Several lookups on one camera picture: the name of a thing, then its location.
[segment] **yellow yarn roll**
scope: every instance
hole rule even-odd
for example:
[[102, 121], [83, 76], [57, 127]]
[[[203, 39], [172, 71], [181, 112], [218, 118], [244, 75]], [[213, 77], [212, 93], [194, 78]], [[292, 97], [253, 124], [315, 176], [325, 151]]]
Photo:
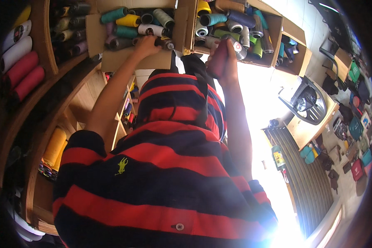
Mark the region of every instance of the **yellow yarn roll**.
[[30, 5], [28, 5], [23, 11], [22, 13], [20, 13], [20, 15], [18, 16], [18, 18], [16, 19], [13, 27], [11, 29], [14, 29], [16, 26], [18, 25], [21, 25], [22, 23], [26, 22], [28, 19], [29, 19], [29, 16], [30, 16], [30, 11], [32, 10], [32, 7], [30, 7]]
[[64, 141], [64, 144], [63, 144], [63, 146], [61, 148], [61, 151], [58, 154], [57, 160], [55, 161], [55, 165], [53, 167], [51, 167], [51, 169], [53, 169], [55, 171], [59, 171], [60, 170], [62, 154], [63, 154], [63, 150], [64, 150], [64, 148], [66, 146], [67, 146], [67, 141]]
[[117, 19], [116, 24], [127, 27], [138, 27], [141, 23], [140, 16], [128, 14], [123, 18]]
[[211, 14], [211, 13], [212, 13], [212, 11], [211, 11], [211, 8], [208, 5], [208, 2], [206, 2], [204, 0], [198, 0], [197, 17], [200, 18], [200, 15]]
[[66, 133], [64, 132], [64, 130], [55, 128], [43, 155], [43, 159], [46, 165], [50, 167], [55, 165], [55, 162], [57, 161], [58, 155], [60, 154], [61, 148], [65, 141]]

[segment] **white thread spool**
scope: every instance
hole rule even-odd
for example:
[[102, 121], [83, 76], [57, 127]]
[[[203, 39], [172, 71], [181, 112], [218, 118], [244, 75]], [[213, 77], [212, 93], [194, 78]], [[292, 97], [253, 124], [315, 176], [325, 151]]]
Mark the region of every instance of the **white thread spool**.
[[211, 37], [211, 36], [205, 37], [205, 46], [208, 47], [209, 49], [218, 48], [220, 42], [221, 42], [221, 39]]
[[153, 25], [153, 24], [141, 24], [138, 27], [138, 33], [141, 35], [155, 35], [159, 37], [166, 36], [165, 35], [166, 29], [163, 27]]
[[32, 38], [26, 36], [20, 42], [13, 45], [1, 57], [1, 72], [6, 73], [20, 58], [32, 51]]
[[235, 22], [233, 20], [228, 19], [226, 24], [227, 24], [227, 27], [229, 28], [230, 32], [234, 32], [236, 34], [241, 33], [242, 25], [239, 24], [238, 22]]
[[7, 51], [10, 47], [12, 47], [15, 43], [19, 42], [23, 38], [29, 35], [30, 30], [32, 30], [32, 21], [27, 20], [26, 22], [22, 23], [21, 25], [15, 27], [10, 33], [5, 37], [3, 43], [3, 52]]
[[244, 41], [242, 42], [242, 46], [248, 50], [249, 48], [249, 28], [247, 26], [242, 26], [242, 31], [240, 33], [244, 37]]
[[196, 35], [199, 37], [206, 36], [208, 34], [208, 28], [200, 23], [200, 18], [197, 18], [196, 22]]

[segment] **red and navy striped shirt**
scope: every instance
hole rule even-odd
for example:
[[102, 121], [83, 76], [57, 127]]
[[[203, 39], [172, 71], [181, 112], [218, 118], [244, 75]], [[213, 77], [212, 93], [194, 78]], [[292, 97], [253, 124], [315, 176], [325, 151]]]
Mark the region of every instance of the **red and navy striped shirt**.
[[68, 247], [266, 247], [277, 219], [221, 142], [223, 103], [196, 77], [159, 74], [141, 88], [141, 125], [106, 154], [92, 131], [74, 133], [54, 187], [54, 222]]

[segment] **teal thread spool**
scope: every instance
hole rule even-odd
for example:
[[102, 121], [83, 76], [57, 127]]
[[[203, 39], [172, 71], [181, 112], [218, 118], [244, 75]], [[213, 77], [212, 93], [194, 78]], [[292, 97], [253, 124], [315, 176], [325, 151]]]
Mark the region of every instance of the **teal thread spool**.
[[101, 16], [101, 23], [106, 24], [106, 23], [109, 23], [109, 22], [113, 22], [117, 19], [123, 18], [129, 12], [130, 12], [130, 10], [127, 7], [121, 7], [119, 9], [112, 10], [112, 11], [107, 12], [106, 14], [103, 14]]
[[226, 22], [227, 17], [224, 14], [204, 14], [200, 17], [200, 23], [203, 26], [212, 26], [219, 22]]
[[133, 39], [138, 36], [138, 29], [135, 27], [117, 26], [114, 29], [114, 35], [117, 37]]

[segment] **cardboard box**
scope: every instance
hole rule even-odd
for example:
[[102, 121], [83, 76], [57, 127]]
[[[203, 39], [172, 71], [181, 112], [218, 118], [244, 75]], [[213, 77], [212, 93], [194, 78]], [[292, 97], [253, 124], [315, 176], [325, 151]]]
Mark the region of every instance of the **cardboard box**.
[[298, 43], [299, 53], [295, 54], [293, 63], [289, 63], [287, 66], [277, 66], [276, 69], [304, 77], [312, 55], [306, 46], [305, 32], [285, 17], [282, 31], [284, 35]]
[[[116, 71], [127, 57], [134, 52], [134, 47], [125, 48], [119, 51], [109, 51], [104, 47], [107, 37], [106, 27], [99, 22], [102, 13], [115, 10], [119, 7], [127, 7], [129, 9], [146, 7], [146, 8], [175, 8], [177, 0], [96, 0], [96, 5], [92, 8], [92, 14], [86, 17], [86, 31], [88, 53], [90, 57], [96, 54], [102, 55], [103, 72]], [[188, 18], [189, 13], [196, 12], [197, 0], [178, 0], [178, 7], [175, 10], [174, 20], [175, 26], [173, 29], [173, 41], [175, 49], [183, 52], [185, 40], [191, 41], [194, 39], [192, 31], [187, 31], [187, 27], [194, 27], [194, 18]], [[142, 60], [137, 69], [169, 69], [171, 66], [171, 51], [162, 50], [158, 54], [146, 57]]]
[[[239, 60], [239, 62], [251, 64], [251, 65], [257, 65], [257, 66], [263, 66], [263, 67], [274, 67], [277, 62], [278, 50], [280, 49], [283, 16], [278, 11], [270, 7], [267, 3], [263, 3], [260, 0], [248, 0], [247, 2], [251, 4], [253, 7], [260, 9], [260, 11], [265, 16], [266, 22], [268, 24], [268, 31], [270, 33], [271, 42], [273, 43], [274, 53], [264, 54], [261, 60], [248, 61], [248, 58], [245, 58], [244, 60]], [[194, 32], [195, 32], [195, 25], [193, 25], [193, 35], [194, 35]], [[209, 54], [209, 49], [206, 47], [194, 47], [194, 40], [193, 40], [193, 47], [191, 50], [197, 53]]]

